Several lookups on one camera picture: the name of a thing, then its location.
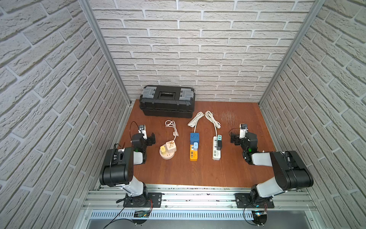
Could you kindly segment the yellow charger plug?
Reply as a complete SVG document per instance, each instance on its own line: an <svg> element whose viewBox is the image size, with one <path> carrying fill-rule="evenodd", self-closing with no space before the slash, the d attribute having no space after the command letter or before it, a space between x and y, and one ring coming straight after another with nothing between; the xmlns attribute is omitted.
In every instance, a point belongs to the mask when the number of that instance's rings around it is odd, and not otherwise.
<svg viewBox="0 0 366 229"><path fill-rule="evenodd" d="M164 154L166 154L166 147L165 147L165 145L163 145L163 146L161 146L160 147L160 152L164 155Z"/></svg>

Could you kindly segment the round pink power socket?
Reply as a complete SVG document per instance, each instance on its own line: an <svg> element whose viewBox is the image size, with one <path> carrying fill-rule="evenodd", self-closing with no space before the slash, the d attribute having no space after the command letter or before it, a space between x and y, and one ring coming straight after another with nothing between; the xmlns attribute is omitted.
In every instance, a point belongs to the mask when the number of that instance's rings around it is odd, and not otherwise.
<svg viewBox="0 0 366 229"><path fill-rule="evenodd" d="M163 155L163 154L160 152L160 150L159 150L159 154L160 154L160 156L161 156L163 159L165 159L165 160L172 159L172 158L174 157L174 155L175 155L175 153L169 154L169 153L167 153L167 152L166 152L166 154L164 154L164 155Z"/></svg>

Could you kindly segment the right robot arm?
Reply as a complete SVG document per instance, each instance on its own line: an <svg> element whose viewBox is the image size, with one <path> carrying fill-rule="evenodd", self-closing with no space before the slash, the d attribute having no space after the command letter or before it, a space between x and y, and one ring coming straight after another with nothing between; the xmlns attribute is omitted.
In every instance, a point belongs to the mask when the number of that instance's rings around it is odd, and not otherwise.
<svg viewBox="0 0 366 229"><path fill-rule="evenodd" d="M251 203L313 186L314 178L296 151L259 152L257 135L250 132L245 135L231 133L230 142L242 148L243 158L248 164L273 169L274 176L271 179L252 187L248 198Z"/></svg>

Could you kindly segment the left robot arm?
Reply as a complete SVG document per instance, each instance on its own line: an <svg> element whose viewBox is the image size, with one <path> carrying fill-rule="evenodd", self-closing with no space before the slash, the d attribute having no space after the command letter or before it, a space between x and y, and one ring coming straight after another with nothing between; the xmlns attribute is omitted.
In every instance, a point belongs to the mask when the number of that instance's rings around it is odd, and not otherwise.
<svg viewBox="0 0 366 229"><path fill-rule="evenodd" d="M135 134L132 137L132 146L119 149L115 144L107 150L104 162L99 174L101 185L117 187L127 192L131 198L147 200L146 185L134 176L134 166L146 163L147 147L155 144L155 134L144 138L143 134Z"/></svg>

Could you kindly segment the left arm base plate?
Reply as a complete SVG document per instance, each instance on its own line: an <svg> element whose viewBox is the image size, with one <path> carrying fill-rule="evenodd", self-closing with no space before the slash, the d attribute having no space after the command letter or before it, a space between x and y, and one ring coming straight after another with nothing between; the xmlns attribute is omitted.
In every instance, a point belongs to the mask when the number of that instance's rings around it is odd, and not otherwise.
<svg viewBox="0 0 366 229"><path fill-rule="evenodd" d="M136 197L126 195L123 206L126 208L160 208L162 203L162 193L153 192Z"/></svg>

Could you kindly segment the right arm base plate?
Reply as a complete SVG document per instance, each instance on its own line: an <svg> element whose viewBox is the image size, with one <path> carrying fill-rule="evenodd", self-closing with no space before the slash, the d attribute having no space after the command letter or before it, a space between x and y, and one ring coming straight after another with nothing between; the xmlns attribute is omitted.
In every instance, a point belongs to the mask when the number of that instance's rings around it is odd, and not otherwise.
<svg viewBox="0 0 366 229"><path fill-rule="evenodd" d="M237 208L268 208L274 209L274 202L272 198L262 198L254 196L250 193L235 193L234 195L236 200Z"/></svg>

